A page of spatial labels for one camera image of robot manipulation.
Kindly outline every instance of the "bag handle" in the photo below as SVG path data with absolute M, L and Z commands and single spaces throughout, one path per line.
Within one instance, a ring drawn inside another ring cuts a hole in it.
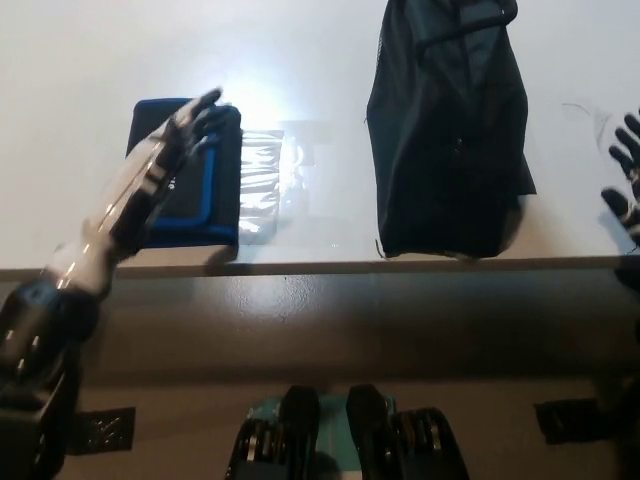
M 460 11 L 465 8 L 464 4 L 474 3 L 497 3 L 502 13 L 493 17 L 480 18 L 473 22 L 461 25 L 458 29 L 450 32 L 443 33 L 441 35 L 420 40 L 416 45 L 416 58 L 419 60 L 423 57 L 424 51 L 437 44 L 446 42 L 448 40 L 455 40 L 457 38 L 464 37 L 470 33 L 477 32 L 479 30 L 486 30 L 494 27 L 506 27 L 518 16 L 518 4 L 516 0 L 450 0 L 454 4 L 454 9 L 460 17 Z

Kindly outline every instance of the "black fabric bag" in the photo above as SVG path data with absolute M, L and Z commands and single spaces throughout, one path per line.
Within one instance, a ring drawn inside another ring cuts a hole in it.
M 389 0 L 367 106 L 387 256 L 495 256 L 517 196 L 534 193 L 506 30 L 517 11 L 515 0 Z

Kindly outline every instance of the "black tape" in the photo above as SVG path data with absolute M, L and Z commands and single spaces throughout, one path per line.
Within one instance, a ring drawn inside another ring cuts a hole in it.
M 133 447 L 135 424 L 134 407 L 79 412 L 72 422 L 67 455 L 129 451 Z

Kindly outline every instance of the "white table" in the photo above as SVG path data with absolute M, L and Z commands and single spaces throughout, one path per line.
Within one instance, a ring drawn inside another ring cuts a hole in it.
M 124 275 L 618 265 L 633 245 L 600 189 L 624 180 L 597 147 L 594 118 L 613 115 L 606 146 L 610 127 L 640 105 L 640 3 L 520 0 L 509 33 L 529 95 L 525 153 L 538 195 L 523 199 L 512 246 L 476 263 L 386 261 L 377 252 L 364 118 L 385 3 L 3 2 L 0 279 L 34 274 L 75 233 L 124 161 L 138 100 L 216 85 L 240 108 L 244 128 L 317 127 L 307 133 L 315 157 L 305 171 L 308 206 L 283 211 L 269 243 L 242 245 L 234 262 L 220 247 L 145 250 Z

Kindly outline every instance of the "robot finger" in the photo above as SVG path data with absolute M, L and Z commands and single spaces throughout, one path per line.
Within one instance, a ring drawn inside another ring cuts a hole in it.
M 194 119 L 198 118 L 198 116 L 200 116 L 200 114 L 203 111 L 205 111 L 205 110 L 207 110 L 207 109 L 209 109 L 211 107 L 214 107 L 216 102 L 218 100 L 220 100 L 221 96 L 222 96 L 222 89 L 221 88 L 215 88 L 215 89 L 211 90 L 210 92 L 205 93 L 199 99 L 197 99 L 196 105 L 191 110 L 191 119 L 194 120 Z
M 640 143 L 638 139 L 633 138 L 624 128 L 616 129 L 616 137 L 620 140 L 620 143 L 627 147 L 634 165 L 637 165 L 636 162 L 640 161 Z
M 624 117 L 624 123 L 638 138 L 640 138 L 640 121 L 630 113 Z
M 627 176 L 628 179 L 631 179 L 631 172 L 634 170 L 633 160 L 629 157 L 628 154 L 624 153 L 620 147 L 613 145 L 609 148 L 609 155 L 611 155 L 614 160 L 616 160 L 620 166 L 622 167 L 622 171 Z
M 220 137 L 218 135 L 209 135 L 202 138 L 199 142 L 192 144 L 187 151 L 189 158 L 197 158 L 206 150 L 209 150 L 220 143 Z
M 195 139 L 207 137 L 217 133 L 219 128 L 228 121 L 228 116 L 237 112 L 231 105 L 209 106 L 200 111 L 193 121 L 191 134 Z

